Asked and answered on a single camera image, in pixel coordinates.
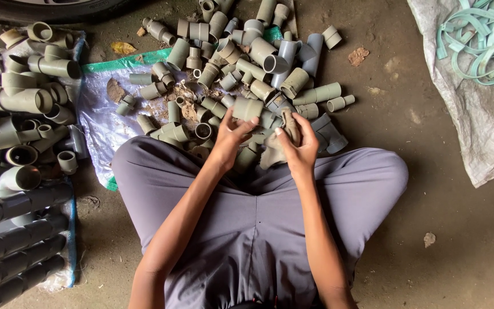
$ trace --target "pvc tee fitting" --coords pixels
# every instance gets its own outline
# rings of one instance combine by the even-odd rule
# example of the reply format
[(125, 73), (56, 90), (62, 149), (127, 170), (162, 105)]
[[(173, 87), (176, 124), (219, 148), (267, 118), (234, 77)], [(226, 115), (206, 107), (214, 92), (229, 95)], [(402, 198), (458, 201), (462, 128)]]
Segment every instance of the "pvc tee fitting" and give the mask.
[(239, 27), (239, 19), (237, 17), (234, 17), (230, 19), (226, 27), (224, 28), (224, 36), (229, 37), (232, 35), (232, 32), (236, 30)]
[(163, 82), (154, 82), (151, 85), (140, 89), (141, 96), (146, 100), (159, 98), (166, 92), (167, 88), (165, 88), (165, 84)]
[(272, 54), (276, 54), (277, 52), (278, 50), (270, 43), (266, 42), (266, 40), (264, 40), (263, 38), (258, 37), (251, 43), (249, 56), (252, 60), (257, 62), (259, 66), (263, 67), (266, 57)]
[(150, 118), (146, 115), (138, 115), (137, 123), (140, 124), (142, 131), (145, 135), (150, 135), (150, 133), (157, 130), (154, 124), (150, 121)]
[(186, 58), (186, 67), (189, 69), (202, 69), (202, 59), (200, 58), (202, 50), (196, 47), (190, 47), (190, 56)]
[(72, 175), (77, 171), (77, 160), (73, 151), (62, 151), (57, 158), (60, 170), (66, 175)]
[(242, 79), (242, 74), (238, 70), (228, 73), (221, 81), (220, 85), (225, 91), (230, 91), (232, 88), (237, 86), (239, 81)]
[(262, 101), (237, 97), (232, 116), (250, 121), (253, 117), (260, 117), (263, 108), (264, 102)]
[(158, 76), (159, 80), (162, 81), (166, 87), (175, 84), (175, 77), (173, 76), (171, 71), (169, 71), (168, 68), (165, 67), (165, 63), (156, 62), (154, 66), (152, 66), (152, 72)]
[(69, 124), (75, 123), (75, 120), (76, 120), (75, 116), (73, 115), (73, 113), (69, 109), (67, 109), (63, 106), (60, 106), (58, 104), (54, 104), (51, 111), (48, 112), (47, 114), (45, 114), (44, 116), (45, 116), (45, 118), (52, 120), (54, 123), (58, 123), (58, 124), (62, 124), (62, 125), (69, 125)]
[(201, 140), (208, 140), (213, 135), (213, 130), (210, 124), (200, 123), (196, 126), (196, 136)]
[(333, 25), (330, 25), (327, 30), (322, 33), (322, 35), (325, 40), (325, 45), (329, 49), (335, 47), (342, 40), (338, 30)]
[(228, 24), (228, 17), (226, 17), (226, 14), (221, 11), (216, 11), (209, 22), (209, 40), (211, 43), (218, 42), (226, 24)]
[(277, 95), (277, 90), (263, 81), (255, 80), (251, 84), (251, 92), (264, 103), (270, 102)]
[(261, 21), (264, 24), (264, 27), (270, 26), (276, 5), (276, 0), (262, 0), (260, 3), (256, 19)]
[(37, 161), (38, 155), (32, 146), (18, 145), (7, 150), (5, 160), (14, 166), (32, 165)]
[(53, 28), (41, 21), (28, 25), (27, 29), (28, 37), (32, 41), (47, 43), (53, 38)]
[(316, 55), (309, 60), (306, 60), (302, 64), (302, 69), (306, 71), (310, 76), (316, 77), (317, 67), (319, 66), (319, 56), (321, 54), (321, 47), (323, 46), (323, 35), (319, 33), (312, 33), (308, 36), (308, 40), (306, 41)]
[(236, 102), (236, 99), (234, 99), (234, 97), (230, 94), (225, 94), (222, 99), (220, 99), (220, 102), (226, 106), (226, 108), (230, 108), (232, 107), (232, 105), (234, 105), (234, 103)]
[(209, 109), (213, 115), (222, 119), (226, 114), (226, 108), (215, 100), (205, 97), (202, 102), (202, 106)]
[(311, 103), (306, 105), (295, 106), (296, 112), (308, 120), (316, 119), (319, 116), (317, 104)]
[(202, 75), (198, 79), (198, 85), (200, 85), (203, 89), (209, 89), (219, 72), (220, 69), (214, 64), (205, 64)]
[(292, 104), (298, 106), (328, 101), (330, 99), (339, 97), (341, 93), (342, 90), (340, 88), (340, 84), (338, 82), (334, 82), (329, 85), (301, 92), (296, 98), (292, 100)]
[(190, 23), (190, 39), (209, 42), (209, 24)]
[(292, 63), (295, 60), (296, 53), (296, 43), (292, 41), (283, 40), (281, 46), (279, 47), (278, 57), (271, 55), (266, 57), (264, 65), (268, 63), (270, 67), (275, 64), (274, 76), (272, 76), (272, 81), (270, 85), (274, 88), (279, 89), (281, 84), (287, 79), (291, 73)]
[(224, 39), (216, 48), (219, 56), (224, 58), (228, 63), (234, 64), (238, 61), (242, 53), (236, 48), (231, 39)]
[(131, 73), (129, 74), (129, 82), (133, 85), (150, 85), (152, 82), (154, 82), (154, 75), (150, 73), (141, 73), (141, 74), (135, 74)]
[(292, 73), (282, 82), (279, 87), (287, 98), (294, 99), (302, 88), (306, 85), (310, 76), (305, 70), (296, 68)]
[(353, 95), (334, 98), (327, 101), (327, 109), (329, 109), (330, 112), (334, 112), (344, 108), (346, 105), (352, 104), (353, 102), (356, 102), (356, 98), (354, 98)]
[(215, 11), (215, 3), (212, 0), (203, 0), (201, 3), (203, 21), (208, 23), (213, 17), (213, 12)]
[(169, 101), (167, 103), (167, 110), (168, 110), (168, 120), (169, 122), (180, 122), (180, 107), (178, 106), (177, 102), (175, 101)]
[(161, 42), (165, 42), (169, 45), (173, 45), (176, 41), (174, 35), (172, 35), (166, 26), (158, 21), (154, 21), (150, 18), (144, 18), (142, 25), (146, 28), (146, 31), (150, 33), (155, 39)]
[(189, 56), (190, 44), (184, 39), (177, 39), (175, 46), (171, 50), (169, 57), (167, 58), (167, 63), (173, 69), (180, 71), (184, 67), (184, 62)]
[(28, 58), (28, 67), (36, 73), (78, 79), (81, 76), (79, 66), (75, 61), (67, 60), (67, 57), (65, 50), (47, 45), (44, 57), (34, 55)]
[(11, 148), (31, 141), (41, 139), (38, 130), (0, 133), (0, 149)]
[(21, 35), (16, 29), (11, 29), (2, 33), (0, 39), (5, 43), (5, 49), (11, 49), (27, 37)]
[(285, 4), (278, 3), (276, 9), (274, 10), (274, 21), (272, 25), (282, 27), (283, 22), (289, 17), (289, 8)]

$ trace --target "pvc coupling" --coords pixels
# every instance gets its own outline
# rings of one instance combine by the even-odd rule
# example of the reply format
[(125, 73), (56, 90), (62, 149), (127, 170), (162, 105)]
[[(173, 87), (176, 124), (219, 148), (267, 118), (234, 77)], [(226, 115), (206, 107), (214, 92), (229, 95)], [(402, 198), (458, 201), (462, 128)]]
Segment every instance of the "pvc coupling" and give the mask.
[(165, 88), (165, 84), (163, 82), (154, 82), (151, 85), (140, 89), (141, 96), (146, 100), (159, 98), (166, 92), (167, 88)]
[(133, 85), (150, 85), (154, 82), (154, 75), (150, 73), (141, 73), (141, 74), (129, 74), (129, 82)]
[(308, 120), (316, 119), (319, 116), (319, 109), (317, 104), (306, 104), (295, 106), (296, 112)]
[(278, 50), (270, 43), (266, 42), (261, 37), (257, 37), (251, 43), (251, 50), (249, 51), (249, 57), (258, 63), (259, 66), (264, 66), (264, 60), (266, 57), (272, 54), (276, 54)]
[(242, 74), (239, 70), (234, 70), (230, 73), (228, 73), (228, 75), (226, 75), (221, 81), (220, 81), (220, 85), (222, 86), (222, 88), (225, 90), (225, 91), (230, 91), (232, 88), (234, 88), (235, 86), (237, 86), (237, 84), (239, 83), (239, 81), (242, 79)]
[(264, 27), (270, 26), (270, 22), (272, 21), (272, 16), (274, 15), (276, 5), (276, 0), (262, 0), (262, 2), (260, 3), (256, 19), (262, 22), (264, 24)]
[(73, 175), (77, 171), (77, 160), (73, 151), (62, 151), (57, 158), (60, 170), (66, 175)]
[(210, 124), (200, 123), (196, 126), (196, 136), (201, 140), (208, 140), (213, 135), (213, 130)]
[(326, 113), (314, 120), (311, 125), (319, 141), (319, 152), (326, 150), (333, 154), (347, 146), (346, 137), (339, 133), (339, 130), (331, 123), (331, 118)]
[(282, 27), (283, 22), (289, 17), (289, 8), (285, 4), (278, 3), (276, 9), (274, 10), (274, 21), (272, 25)]
[(9, 96), (0, 87), (0, 110), (45, 114), (53, 108), (53, 97), (44, 89), (25, 89)]
[(354, 98), (353, 95), (345, 96), (344, 98), (334, 98), (327, 101), (327, 109), (329, 109), (330, 112), (334, 112), (336, 110), (344, 108), (346, 105), (352, 104), (353, 102), (356, 102), (356, 98)]
[(262, 101), (237, 97), (232, 117), (250, 121), (253, 117), (260, 117), (263, 108), (264, 102)]
[(322, 35), (325, 40), (325, 45), (329, 49), (335, 47), (342, 40), (338, 30), (333, 25), (330, 25), (327, 30), (322, 33)]
[(210, 97), (205, 97), (202, 102), (202, 106), (209, 109), (213, 115), (222, 119), (226, 114), (226, 108)]
[(226, 27), (224, 28), (224, 36), (229, 37), (232, 35), (232, 32), (236, 30), (239, 27), (239, 19), (237, 17), (234, 17), (230, 19)]
[(277, 90), (263, 81), (255, 80), (251, 84), (251, 92), (264, 103), (270, 102), (277, 95)]
[(218, 55), (224, 58), (228, 63), (234, 64), (238, 61), (242, 53), (236, 48), (231, 39), (224, 39), (216, 48)]
[(289, 77), (282, 82), (279, 88), (287, 98), (294, 99), (309, 79), (310, 76), (305, 70), (296, 68), (289, 74)]
[(142, 25), (146, 28), (146, 31), (150, 33), (155, 39), (161, 42), (165, 42), (169, 45), (173, 45), (176, 41), (174, 35), (172, 35), (166, 26), (159, 21), (154, 21), (150, 18), (144, 18)]
[(44, 57), (34, 55), (28, 58), (28, 67), (36, 73), (78, 79), (81, 76), (78, 64), (67, 58), (68, 53), (62, 48), (47, 45)]
[(338, 82), (334, 82), (329, 85), (301, 92), (296, 98), (292, 100), (292, 104), (298, 106), (323, 102), (333, 98), (337, 98), (340, 96), (341, 93), (342, 90), (340, 88), (340, 84)]
[(222, 36), (222, 32), (227, 24), (228, 17), (226, 17), (226, 14), (221, 11), (216, 11), (209, 22), (209, 41), (211, 43), (218, 42), (218, 39)]
[(152, 72), (158, 76), (159, 80), (162, 81), (166, 87), (175, 84), (175, 77), (173, 76), (171, 71), (169, 71), (168, 68), (165, 67), (165, 63), (156, 62), (154, 66), (152, 66)]
[(190, 47), (190, 56), (186, 58), (186, 67), (189, 69), (202, 69), (202, 50), (196, 47)]
[(190, 44), (184, 39), (177, 39), (175, 46), (171, 50), (167, 63), (173, 69), (180, 71), (184, 67), (184, 62), (189, 56)]

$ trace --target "gray pvc fitting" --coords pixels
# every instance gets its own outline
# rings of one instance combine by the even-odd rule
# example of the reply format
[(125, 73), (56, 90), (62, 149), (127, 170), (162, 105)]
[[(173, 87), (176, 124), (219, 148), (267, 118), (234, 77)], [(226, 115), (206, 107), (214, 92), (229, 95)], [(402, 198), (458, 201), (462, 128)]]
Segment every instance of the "gray pvc fitting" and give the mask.
[(271, 54), (276, 54), (278, 50), (266, 42), (261, 37), (253, 40), (251, 43), (251, 50), (249, 51), (249, 56), (252, 60), (258, 63), (259, 66), (264, 66), (264, 60)]
[(236, 68), (242, 71), (243, 73), (245, 73), (243, 75), (242, 81), (248, 84), (251, 84), (252, 78), (255, 78), (259, 81), (264, 81), (264, 79), (266, 78), (266, 72), (264, 72), (263, 69), (255, 66), (254, 64), (250, 63), (247, 60), (241, 58), (238, 59), (236, 63)]
[(51, 80), (49, 80), (49, 76), (47, 76), (46, 74), (43, 74), (43, 73), (22, 72), (20, 74), (35, 78), (38, 85), (43, 85), (43, 84), (47, 84), (47, 83), (51, 82)]
[(131, 73), (129, 74), (129, 82), (133, 85), (150, 85), (154, 82), (154, 75), (150, 73)]
[[(333, 154), (339, 152), (348, 145), (347, 139), (339, 133), (339, 130), (337, 130), (333, 123), (331, 123), (331, 118), (326, 113), (324, 113), (318, 119), (314, 120), (311, 123), (311, 126), (316, 133), (316, 137), (318, 137), (318, 140), (322, 138), (326, 142), (320, 142), (320, 152), (323, 150), (327, 150), (327, 152)], [(322, 149), (322, 145), (325, 144), (327, 144), (327, 147), (325, 149)]]
[(325, 45), (329, 49), (335, 47), (342, 40), (338, 30), (333, 25), (330, 25), (327, 30), (322, 33), (322, 35), (325, 40)]
[(201, 3), (201, 7), (203, 13), (203, 21), (206, 23), (210, 22), (215, 11), (215, 3), (212, 0), (203, 0)]
[(312, 33), (308, 36), (306, 44), (313, 48), (316, 52), (316, 56), (305, 61), (302, 64), (302, 69), (315, 78), (317, 74), (317, 67), (319, 66), (319, 55), (321, 54), (321, 47), (323, 46), (323, 35), (319, 33)]
[(8, 96), (16, 95), (25, 89), (37, 87), (35, 78), (17, 73), (1, 74), (1, 86)]
[(220, 127), (220, 119), (217, 116), (211, 117), (208, 121), (208, 124), (212, 125), (215, 127), (215, 129), (218, 129)]
[(58, 104), (54, 104), (53, 108), (51, 109), (50, 112), (47, 114), (44, 114), (45, 118), (52, 120), (54, 123), (62, 124), (62, 125), (69, 125), (72, 123), (75, 123), (76, 118), (73, 115), (73, 113)]
[(239, 174), (244, 174), (256, 161), (256, 159), (256, 152), (252, 151), (248, 147), (245, 147), (237, 156), (236, 161), (234, 162), (233, 170)]
[(224, 58), (228, 63), (234, 64), (238, 61), (242, 53), (236, 48), (231, 39), (224, 39), (216, 48), (218, 55)]
[(121, 116), (125, 116), (134, 109), (134, 105), (136, 103), (137, 100), (135, 100), (132, 95), (126, 95), (123, 99), (119, 101), (119, 106), (117, 107), (115, 112), (117, 114), (120, 114)]
[(341, 93), (342, 89), (340, 88), (340, 84), (334, 82), (329, 85), (303, 91), (296, 98), (292, 99), (292, 104), (298, 106), (328, 101), (333, 98), (338, 98)]
[(44, 114), (51, 111), (53, 97), (44, 89), (25, 89), (8, 96), (0, 87), (0, 110)]
[(163, 82), (154, 82), (149, 86), (140, 88), (140, 93), (146, 100), (152, 100), (161, 97), (167, 92), (165, 84)]
[(285, 98), (285, 96), (282, 95), (281, 92), (278, 92), (275, 98), (273, 98), (266, 104), (267, 109), (269, 109), (271, 112), (275, 112), (278, 115), (281, 115), (281, 110), (285, 107), (292, 111), (295, 110), (291, 102), (289, 102), (289, 100), (287, 100), (287, 98)]
[(188, 58), (190, 50), (190, 44), (184, 39), (177, 39), (175, 46), (171, 50), (169, 57), (167, 58), (167, 63), (173, 69), (181, 71), (184, 67), (184, 62)]
[(142, 25), (146, 28), (146, 31), (150, 33), (155, 39), (161, 42), (165, 42), (169, 45), (173, 45), (176, 41), (174, 35), (172, 35), (166, 26), (158, 21), (154, 21), (150, 18), (144, 18)]
[(276, 9), (274, 10), (274, 21), (272, 25), (282, 27), (283, 22), (289, 17), (289, 8), (285, 4), (278, 3)]
[(226, 17), (226, 14), (216, 11), (209, 22), (209, 40), (212, 43), (218, 42), (227, 23), (228, 17)]
[(330, 112), (334, 112), (344, 108), (346, 105), (352, 104), (353, 102), (356, 102), (356, 98), (353, 95), (334, 98), (327, 101), (327, 109), (329, 109)]
[(281, 74), (289, 70), (289, 64), (281, 56), (268, 55), (264, 59), (264, 64), (262, 65), (264, 72), (270, 74)]
[(230, 35), (232, 35), (232, 32), (234, 32), (234, 30), (237, 30), (238, 27), (239, 27), (239, 19), (237, 17), (230, 19), (230, 21), (224, 28), (224, 36), (229, 37)]
[(0, 149), (11, 148), (41, 139), (38, 130), (0, 133)]
[(185, 99), (183, 96), (178, 96), (175, 103), (177, 103), (178, 107), (182, 108), (184, 106), (184, 101)]
[(260, 117), (263, 108), (264, 102), (262, 101), (237, 97), (232, 116), (249, 121), (253, 117)]
[(296, 112), (308, 120), (316, 119), (319, 116), (317, 104), (306, 104), (295, 106)]
[(39, 135), (41, 138), (52, 138), (54, 137), (53, 128), (48, 124), (40, 125), (37, 130), (39, 131)]
[(37, 42), (49, 42), (53, 38), (53, 29), (50, 25), (38, 21), (28, 26), (28, 37)]
[(286, 41), (286, 40), (282, 41), (282, 44), (279, 47), (278, 55), (282, 60), (284, 60), (284, 63), (281, 62), (279, 65), (282, 66), (281, 70), (285, 70), (285, 71), (283, 71), (281, 73), (274, 74), (274, 76), (272, 76), (272, 81), (270, 82), (270, 85), (272, 87), (279, 89), (281, 84), (291, 74), (292, 64), (295, 60), (296, 48), (297, 48), (297, 46), (296, 46), (295, 42)]
[(294, 99), (308, 82), (310, 76), (305, 70), (295, 68), (279, 87), (287, 98)]
[(196, 136), (201, 140), (208, 140), (213, 135), (212, 126), (208, 123), (200, 123), (196, 126)]
[(200, 85), (203, 89), (209, 89), (219, 72), (220, 69), (214, 64), (205, 64), (202, 75), (198, 79), (198, 85)]
[(53, 128), (53, 136), (50, 138), (42, 138), (38, 141), (35, 141), (30, 144), (33, 148), (37, 149), (39, 153), (44, 152), (45, 150), (52, 147), (52, 145), (56, 144), (62, 138), (65, 138), (69, 131), (68, 128), (64, 125), (58, 125), (56, 128)]
[(72, 60), (49, 61), (45, 57), (33, 55), (28, 58), (28, 67), (36, 73), (73, 79), (81, 77), (78, 64)]
[(172, 130), (168, 130), (167, 132), (163, 133), (160, 136), (160, 140), (161, 137), (171, 138), (181, 143), (186, 142), (190, 139), (188, 129), (186, 129), (186, 127), (183, 125), (175, 126)]
[(202, 42), (202, 57), (209, 60), (211, 59), (215, 48), (209, 42)]
[(262, 0), (260, 3), (256, 19), (261, 21), (264, 24), (264, 27), (270, 26), (276, 5), (276, 0)]
[(77, 159), (73, 151), (62, 151), (57, 158), (60, 170), (66, 175), (73, 175), (77, 171)]
[(32, 165), (37, 161), (37, 157), (37, 150), (27, 145), (14, 146), (5, 154), (5, 160), (14, 166)]
[(186, 58), (186, 67), (189, 69), (202, 69), (202, 50), (196, 47), (190, 47), (190, 56)]
[(140, 124), (145, 135), (150, 135), (150, 133), (157, 130), (154, 124), (150, 121), (150, 118), (148, 118), (148, 116), (146, 115), (138, 115), (137, 123)]
[(226, 106), (226, 108), (230, 108), (234, 103), (236, 102), (236, 99), (231, 94), (225, 94), (222, 99), (220, 99), (220, 102)]
[(209, 24), (190, 23), (190, 39), (209, 42)]
[(178, 26), (177, 26), (177, 35), (184, 37), (188, 37), (190, 32), (190, 23), (187, 20), (184, 19), (178, 19)]
[[(257, 19), (249, 19), (245, 22), (243, 26), (244, 32), (241, 33), (241, 45), (251, 45), (252, 42), (258, 38), (262, 37), (264, 34), (265, 25)], [(239, 39), (240, 33), (236, 32), (236, 39)]]
[(152, 72), (158, 76), (159, 80), (162, 81), (166, 87), (175, 84), (175, 77), (171, 71), (165, 67), (164, 62), (156, 62), (154, 66), (152, 66)]
[(215, 100), (205, 97), (202, 102), (202, 106), (209, 109), (213, 115), (222, 119), (226, 114), (226, 108)]
[(0, 39), (5, 43), (5, 49), (11, 49), (18, 43), (27, 39), (27, 37), (21, 35), (16, 29), (10, 29), (2, 33)]
[(180, 108), (178, 107), (177, 102), (169, 101), (167, 102), (168, 109), (168, 120), (169, 122), (180, 123)]
[(264, 81), (255, 80), (251, 84), (251, 92), (264, 103), (270, 102), (277, 95), (277, 90)]
[(5, 67), (7, 68), (7, 72), (10, 73), (24, 73), (28, 72), (30, 69), (28, 68), (28, 61), (22, 57), (18, 57), (15, 55), (9, 55), (5, 61)]
[(228, 73), (228, 75), (220, 81), (220, 85), (225, 91), (230, 91), (232, 88), (237, 86), (242, 77), (241, 72), (239, 70), (235, 70)]

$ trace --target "dirty floor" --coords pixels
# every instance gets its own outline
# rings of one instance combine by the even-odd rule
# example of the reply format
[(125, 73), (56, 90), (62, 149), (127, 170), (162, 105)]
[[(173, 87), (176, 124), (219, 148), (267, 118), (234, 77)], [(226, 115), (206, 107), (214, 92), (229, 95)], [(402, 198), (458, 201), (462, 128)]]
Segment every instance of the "dirty floor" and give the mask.
[[(235, 16), (256, 16), (259, 1), (238, 0)], [(349, 149), (396, 151), (409, 166), (409, 183), (358, 263), (353, 294), (360, 308), (494, 309), (494, 180), (475, 189), (464, 172), (457, 132), (430, 81), (422, 37), (405, 0), (295, 1), (300, 38), (335, 25), (344, 40), (324, 53), (317, 85), (338, 81), (357, 102), (334, 113)], [(127, 17), (85, 26), (84, 62), (117, 58), (109, 45), (125, 41), (146, 52), (160, 45), (136, 37), (141, 19), (176, 30), (197, 0), (149, 1)], [(370, 51), (351, 67), (347, 56)], [(78, 197), (81, 275), (73, 289), (28, 291), (8, 308), (126, 308), (141, 247), (118, 193), (103, 188), (90, 162), (74, 178)], [(436, 242), (425, 249), (427, 232)]]

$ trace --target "brown leaf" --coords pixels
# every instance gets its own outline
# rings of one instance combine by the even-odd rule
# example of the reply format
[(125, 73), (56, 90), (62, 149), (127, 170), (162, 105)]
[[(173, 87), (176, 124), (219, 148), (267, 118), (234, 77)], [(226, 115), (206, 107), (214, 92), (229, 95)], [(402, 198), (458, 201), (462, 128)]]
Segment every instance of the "brown leaf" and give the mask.
[(112, 42), (110, 46), (114, 53), (120, 55), (128, 55), (137, 51), (131, 44), (125, 42)]
[(348, 55), (348, 61), (352, 66), (359, 67), (368, 55), (369, 51), (363, 47), (360, 47)]
[(117, 80), (111, 78), (106, 84), (106, 92), (113, 102), (119, 102), (125, 96), (125, 90), (121, 88)]
[(141, 27), (140, 29), (138, 29), (138, 31), (137, 31), (138, 36), (144, 36), (145, 34), (146, 34), (146, 29), (144, 29), (144, 27)]

